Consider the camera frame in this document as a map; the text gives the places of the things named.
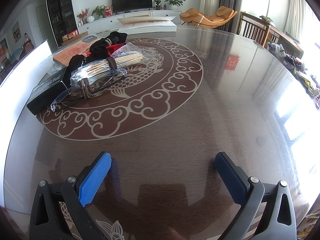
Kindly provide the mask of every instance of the red sign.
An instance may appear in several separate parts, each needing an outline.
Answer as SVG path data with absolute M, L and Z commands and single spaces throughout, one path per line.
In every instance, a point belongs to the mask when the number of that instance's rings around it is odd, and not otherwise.
M 112 13 L 111 13 L 111 9 L 110 9 L 110 8 L 105 8 L 104 12 L 105 12 L 105 14 L 106 14 L 106 17 L 112 16 Z
M 226 70 L 235 70 L 238 62 L 239 62 L 239 57 L 229 56 L 224 69 L 226 69 Z
M 0 57 L 5 53 L 4 47 L 0 48 Z

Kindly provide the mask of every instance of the white flower pot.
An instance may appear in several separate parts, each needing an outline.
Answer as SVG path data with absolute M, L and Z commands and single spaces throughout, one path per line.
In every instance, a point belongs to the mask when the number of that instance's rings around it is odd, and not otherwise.
M 93 22 L 94 21 L 94 16 L 90 15 L 89 17 L 87 17 L 87 22 Z
M 170 10 L 173 10 L 173 11 L 177 11 L 178 10 L 178 5 L 177 4 L 170 4 L 169 5 L 169 8 L 170 8 Z

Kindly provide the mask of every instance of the metal screw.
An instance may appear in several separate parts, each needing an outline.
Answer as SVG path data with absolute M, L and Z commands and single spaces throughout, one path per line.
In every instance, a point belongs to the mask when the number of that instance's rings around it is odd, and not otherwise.
M 253 183 L 258 183 L 259 182 L 259 179 L 255 176 L 252 176 L 250 177 L 250 180 L 253 182 Z
M 69 183 L 73 183 L 73 182 L 75 182 L 76 181 L 76 177 L 75 176 L 70 176 L 69 178 L 68 178 L 68 182 Z
M 288 183 L 285 180 L 280 181 L 281 186 L 286 187 Z
M 45 180 L 41 180 L 40 182 L 39 182 L 39 186 L 40 187 L 43 187 L 45 185 Z

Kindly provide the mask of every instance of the white cabinet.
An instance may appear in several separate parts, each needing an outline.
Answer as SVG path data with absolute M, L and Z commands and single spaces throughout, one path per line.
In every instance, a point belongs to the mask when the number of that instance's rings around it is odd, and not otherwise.
M 124 18 L 124 15 L 115 15 L 111 17 L 104 18 L 103 20 L 99 20 L 100 24 L 100 30 L 106 31 L 106 30 L 112 30 L 116 28 L 120 28 L 122 25 L 121 22 L 119 22 L 117 19 Z
M 94 21 L 78 27 L 78 32 L 79 33 L 88 32 L 89 35 L 101 32 L 99 21 Z
M 155 17 L 176 16 L 172 20 L 172 22 L 180 24 L 181 20 L 179 18 L 179 14 L 181 14 L 181 11 L 172 11 L 172 10 L 155 10 L 155 11 L 140 11 L 140 12 L 133 12 L 133 13 L 125 13 L 125 14 L 120 14 L 120 15 L 115 15 L 115 16 L 95 20 L 91 23 L 82 25 L 78 27 L 78 32 L 79 33 L 88 32 L 88 34 L 90 35 L 98 32 L 118 29 L 121 26 L 121 22 L 119 22 L 117 19 L 143 16 L 143 15 L 155 16 Z
M 172 22 L 173 23 L 181 23 L 179 15 L 181 11 L 171 11 L 171 10 L 156 10 L 153 11 L 153 16 L 176 16 Z
M 152 16 L 152 11 L 125 13 L 124 17 L 128 18 L 128 17 L 137 17 L 137 16 L 145 16 L 145 15 Z

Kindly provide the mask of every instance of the round glass table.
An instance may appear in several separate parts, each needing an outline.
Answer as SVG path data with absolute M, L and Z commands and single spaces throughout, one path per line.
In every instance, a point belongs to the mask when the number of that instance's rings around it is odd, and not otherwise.
M 220 151 L 248 176 L 287 181 L 299 224 L 320 192 L 319 112 L 291 73 L 256 42 L 219 30 L 178 26 L 128 40 L 154 59 L 129 67 L 123 82 L 61 112 L 24 107 L 4 171 L 17 229 L 28 235 L 39 181 L 63 182 L 101 151 L 117 172 L 85 208 L 109 239 L 177 239 L 173 229 L 217 239 L 240 207 L 215 171 Z

